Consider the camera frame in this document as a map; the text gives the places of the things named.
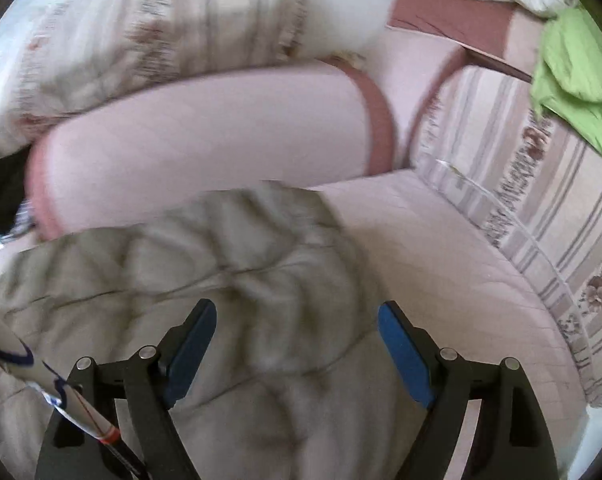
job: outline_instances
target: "brown trim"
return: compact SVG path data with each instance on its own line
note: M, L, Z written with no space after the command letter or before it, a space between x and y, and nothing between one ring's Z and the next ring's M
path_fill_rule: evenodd
M474 50L470 46L466 46L466 49L468 63L489 68L495 72L503 72L504 74L511 75L512 77L520 79L521 81L525 81L526 83L532 82L532 76L523 72L522 70L514 68L505 61L489 56L488 54L480 52L479 50Z
M324 62L343 71L358 87L366 103L371 140L366 175L392 171L396 131L394 116L385 95L367 74L349 63L336 57L325 59Z
M503 58L516 4L481 0L396 0L388 25L420 30Z
M50 134L47 134L32 146L25 176L26 197L30 199L38 232L44 240L53 240L63 234L47 189L49 143Z

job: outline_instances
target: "pillow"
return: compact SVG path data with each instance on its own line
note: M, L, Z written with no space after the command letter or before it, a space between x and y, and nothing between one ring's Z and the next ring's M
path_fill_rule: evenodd
M199 193L392 169L393 121L363 73L320 61L172 83L55 127L28 161L42 234L151 219Z
M157 84L286 60L303 0L69 0L0 68L0 157L79 112Z

